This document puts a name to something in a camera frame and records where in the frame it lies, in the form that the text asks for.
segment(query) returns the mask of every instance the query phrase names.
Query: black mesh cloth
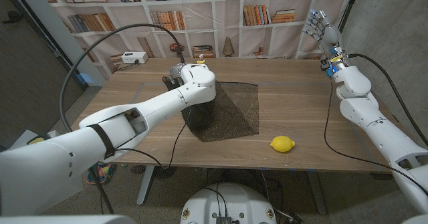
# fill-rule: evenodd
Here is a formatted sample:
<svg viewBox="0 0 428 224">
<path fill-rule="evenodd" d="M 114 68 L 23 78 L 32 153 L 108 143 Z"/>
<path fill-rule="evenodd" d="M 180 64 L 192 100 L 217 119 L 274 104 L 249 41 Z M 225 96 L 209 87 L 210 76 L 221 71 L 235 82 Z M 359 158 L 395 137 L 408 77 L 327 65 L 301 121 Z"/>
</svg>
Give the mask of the black mesh cloth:
<svg viewBox="0 0 428 224">
<path fill-rule="evenodd" d="M 178 88 L 163 77 L 168 90 Z M 256 84 L 215 82 L 215 99 L 185 108 L 181 113 L 190 131 L 203 142 L 259 134 Z"/>
</svg>

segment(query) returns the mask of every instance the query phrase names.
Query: white bookshelf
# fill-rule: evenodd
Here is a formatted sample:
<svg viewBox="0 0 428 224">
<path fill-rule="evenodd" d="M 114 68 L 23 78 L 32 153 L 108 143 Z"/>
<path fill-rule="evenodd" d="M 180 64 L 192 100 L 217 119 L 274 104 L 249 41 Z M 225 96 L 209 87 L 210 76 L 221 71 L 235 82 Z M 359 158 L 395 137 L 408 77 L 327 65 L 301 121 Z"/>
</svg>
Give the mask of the white bookshelf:
<svg viewBox="0 0 428 224">
<path fill-rule="evenodd" d="M 74 14 L 107 13 L 116 28 L 132 23 L 152 23 L 151 11 L 184 11 L 187 30 L 172 31 L 179 42 L 185 46 L 185 57 L 193 56 L 192 46 L 212 45 L 215 58 L 224 58 L 221 52 L 226 37 L 230 37 L 235 50 L 235 58 L 306 58 L 319 55 L 316 42 L 304 35 L 309 9 L 323 9 L 330 19 L 338 25 L 348 0 L 141 0 L 141 2 L 123 3 L 120 0 L 108 0 L 107 3 L 66 3 L 57 0 L 51 3 L 63 22 L 74 29 L 67 16 Z M 271 17 L 277 10 L 295 9 L 296 21 L 269 25 L 244 26 L 244 5 L 266 5 Z M 90 45 L 95 38 L 108 32 L 72 33 L 79 39 L 82 47 Z M 145 37 L 155 57 L 175 57 L 169 51 L 173 42 L 166 32 L 155 28 L 127 29 L 116 33 L 110 41 L 110 50 L 95 48 L 93 56 L 95 66 L 108 79 L 112 75 L 110 55 L 127 51 L 142 51 L 137 37 Z M 262 55 L 253 52 L 263 47 Z"/>
</svg>

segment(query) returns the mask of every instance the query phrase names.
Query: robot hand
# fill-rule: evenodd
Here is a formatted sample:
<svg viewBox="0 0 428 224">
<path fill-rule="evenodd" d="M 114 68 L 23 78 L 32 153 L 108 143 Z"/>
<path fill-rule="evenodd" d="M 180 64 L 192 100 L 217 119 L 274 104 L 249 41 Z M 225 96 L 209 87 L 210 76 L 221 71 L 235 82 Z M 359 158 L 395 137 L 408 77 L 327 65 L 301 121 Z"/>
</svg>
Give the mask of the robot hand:
<svg viewBox="0 0 428 224">
<path fill-rule="evenodd" d="M 339 32 L 339 29 L 330 22 L 327 14 L 323 10 L 316 12 L 311 9 L 306 23 L 309 27 L 304 29 L 303 32 L 320 44 L 320 49 L 324 56 L 330 59 L 336 54 L 340 55 L 344 52 L 342 34 Z"/>
</svg>

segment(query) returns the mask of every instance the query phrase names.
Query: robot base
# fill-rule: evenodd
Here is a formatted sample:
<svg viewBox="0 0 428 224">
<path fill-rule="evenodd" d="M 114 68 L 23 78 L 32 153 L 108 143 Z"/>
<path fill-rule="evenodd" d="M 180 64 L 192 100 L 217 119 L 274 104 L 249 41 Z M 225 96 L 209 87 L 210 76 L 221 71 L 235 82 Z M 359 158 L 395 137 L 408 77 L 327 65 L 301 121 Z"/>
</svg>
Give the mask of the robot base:
<svg viewBox="0 0 428 224">
<path fill-rule="evenodd" d="M 181 224 L 202 223 L 263 223 L 275 224 L 276 217 L 270 202 L 257 191 L 236 183 L 212 184 L 207 188 L 218 191 L 226 202 L 217 193 L 201 189 L 194 194 L 183 207 Z"/>
</svg>

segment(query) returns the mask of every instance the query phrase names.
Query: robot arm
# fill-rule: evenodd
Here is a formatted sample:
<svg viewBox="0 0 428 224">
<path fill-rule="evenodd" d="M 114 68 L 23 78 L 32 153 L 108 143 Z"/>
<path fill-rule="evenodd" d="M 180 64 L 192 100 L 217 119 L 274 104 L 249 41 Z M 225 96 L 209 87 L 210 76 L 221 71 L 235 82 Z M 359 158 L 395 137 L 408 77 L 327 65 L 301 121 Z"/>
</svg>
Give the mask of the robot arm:
<svg viewBox="0 0 428 224">
<path fill-rule="evenodd" d="M 111 162 L 127 153 L 114 149 L 134 148 L 157 124 L 188 106 L 214 99 L 215 75 L 206 65 L 180 64 L 173 69 L 179 70 L 172 76 L 183 83 L 179 88 L 139 104 L 103 109 L 83 119 L 79 130 L 1 152 L 1 215 L 43 211 L 64 185 L 94 163 Z"/>
<path fill-rule="evenodd" d="M 350 65 L 344 54 L 342 36 L 325 12 L 311 10 L 309 16 L 308 25 L 312 29 L 304 32 L 320 44 L 325 57 L 322 69 L 334 82 L 343 82 L 336 89 L 337 96 L 342 100 L 342 115 L 367 133 L 391 167 L 428 190 L 428 150 L 418 146 L 379 111 L 379 103 L 370 92 L 370 81 L 356 66 Z M 410 202 L 421 213 L 428 213 L 426 193 L 403 175 L 393 171 L 393 176 Z"/>
</svg>

